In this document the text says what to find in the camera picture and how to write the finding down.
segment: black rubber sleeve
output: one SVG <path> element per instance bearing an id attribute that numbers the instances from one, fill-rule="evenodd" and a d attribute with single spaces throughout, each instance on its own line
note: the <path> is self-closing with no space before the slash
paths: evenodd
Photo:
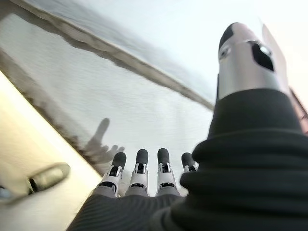
<path id="1" fill-rule="evenodd" d="M 198 171 L 180 180 L 188 196 L 155 214 L 151 230 L 306 231 L 307 144 L 283 93 L 247 90 L 219 100 L 209 137 L 192 154 Z"/>
<path id="2" fill-rule="evenodd" d="M 166 148 L 161 148 L 157 152 L 158 163 L 170 163 L 169 152 Z"/>
<path id="3" fill-rule="evenodd" d="M 123 152 L 119 152 L 115 154 L 114 159 L 112 161 L 113 166 L 121 166 L 124 169 L 126 163 L 126 155 Z"/>
<path id="4" fill-rule="evenodd" d="M 137 152 L 137 156 L 136 156 L 136 164 L 137 163 L 141 163 L 141 164 L 148 164 L 148 158 L 149 158 L 149 154 L 148 151 L 145 149 L 140 149 Z"/>
<path id="5" fill-rule="evenodd" d="M 193 165 L 195 165 L 196 163 L 195 163 L 195 161 L 193 160 L 193 156 L 192 156 L 192 154 L 191 153 L 184 153 L 183 155 L 182 155 L 182 165 L 183 165 L 183 168 L 185 168 L 185 166 L 189 166 L 189 167 L 191 167 L 191 166 L 193 166 Z"/>

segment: black knit fabric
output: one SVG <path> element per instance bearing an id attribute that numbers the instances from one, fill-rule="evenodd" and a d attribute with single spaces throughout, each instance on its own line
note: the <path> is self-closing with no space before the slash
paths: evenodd
<path id="1" fill-rule="evenodd" d="M 157 210 L 170 206 L 174 195 L 110 198 L 92 195 L 67 229 L 68 231 L 147 231 L 148 221 Z"/>

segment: black fingertip pad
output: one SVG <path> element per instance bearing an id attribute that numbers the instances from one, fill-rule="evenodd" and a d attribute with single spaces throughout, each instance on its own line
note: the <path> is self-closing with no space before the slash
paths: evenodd
<path id="1" fill-rule="evenodd" d="M 196 164 L 196 162 L 193 160 L 193 156 L 191 153 L 184 153 L 182 155 L 182 164 L 183 168 L 188 165 L 188 167 L 191 167 Z"/>
<path id="2" fill-rule="evenodd" d="M 170 163 L 169 152 L 166 148 L 161 148 L 157 153 L 158 163 Z"/>
<path id="3" fill-rule="evenodd" d="M 126 155 L 123 152 L 119 152 L 115 154 L 114 159 L 112 161 L 113 166 L 121 166 L 124 169 L 126 163 Z"/>
<path id="4" fill-rule="evenodd" d="M 149 154 L 148 151 L 145 149 L 140 149 L 137 152 L 137 156 L 136 156 L 136 164 L 137 163 L 141 163 L 141 164 L 148 164 L 148 158 L 149 158 Z"/>
<path id="5" fill-rule="evenodd" d="M 225 41 L 227 41 L 229 38 L 231 38 L 234 35 L 234 32 L 232 30 L 233 24 L 235 23 L 232 23 L 230 26 L 227 27 L 225 32 L 223 32 L 223 35 L 221 36 L 220 42 L 219 42 L 219 50 L 222 47 L 222 45 L 225 43 Z"/>

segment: robotic hand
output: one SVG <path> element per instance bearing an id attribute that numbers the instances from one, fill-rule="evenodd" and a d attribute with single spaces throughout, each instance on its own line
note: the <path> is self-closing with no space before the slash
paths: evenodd
<path id="1" fill-rule="evenodd" d="M 208 138 L 192 153 L 198 169 L 190 154 L 182 156 L 180 183 L 189 194 L 179 196 L 168 152 L 160 149 L 157 196 L 148 197 L 147 152 L 140 150 L 127 196 L 116 198 L 125 163 L 119 153 L 69 231 L 308 229 L 308 137 L 271 51 L 234 23 L 221 37 L 218 59 Z"/>
<path id="2" fill-rule="evenodd" d="M 157 172 L 157 193 L 161 195 L 180 196 L 173 171 L 169 160 L 169 152 L 165 148 L 161 148 L 157 153 L 158 172 Z M 126 162 L 126 155 L 119 152 L 114 156 L 112 165 L 107 173 L 103 176 L 102 181 L 97 185 L 92 194 L 99 194 L 110 198 L 118 197 L 118 185 L 122 178 Z M 137 152 L 136 165 L 132 172 L 130 184 L 125 196 L 139 195 L 147 197 L 148 194 L 148 152 L 145 149 L 140 149 Z M 182 155 L 182 164 L 184 172 L 196 171 L 196 163 L 192 158 L 192 154 L 184 153 Z"/>

